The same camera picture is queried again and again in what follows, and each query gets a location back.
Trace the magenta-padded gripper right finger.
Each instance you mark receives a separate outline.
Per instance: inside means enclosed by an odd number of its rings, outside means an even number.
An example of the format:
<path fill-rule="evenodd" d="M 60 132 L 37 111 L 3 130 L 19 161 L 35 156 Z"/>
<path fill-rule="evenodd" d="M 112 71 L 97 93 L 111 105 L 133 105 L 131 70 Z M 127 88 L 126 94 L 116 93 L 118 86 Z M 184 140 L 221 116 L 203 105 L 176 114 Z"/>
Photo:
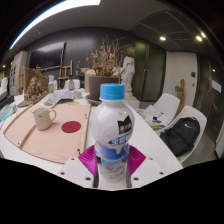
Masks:
<path fill-rule="evenodd" d="M 166 175 L 160 164 L 134 146 L 130 147 L 127 160 L 126 185 L 128 188 L 140 188 Z"/>

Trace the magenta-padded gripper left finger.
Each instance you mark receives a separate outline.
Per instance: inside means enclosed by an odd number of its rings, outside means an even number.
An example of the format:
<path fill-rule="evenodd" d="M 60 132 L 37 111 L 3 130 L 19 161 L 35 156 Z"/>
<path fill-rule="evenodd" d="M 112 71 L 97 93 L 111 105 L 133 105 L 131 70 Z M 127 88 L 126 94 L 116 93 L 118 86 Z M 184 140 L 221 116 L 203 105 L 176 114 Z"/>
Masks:
<path fill-rule="evenodd" d="M 94 146 L 90 146 L 78 157 L 71 157 L 58 175 L 84 188 L 97 188 L 99 175 Z"/>

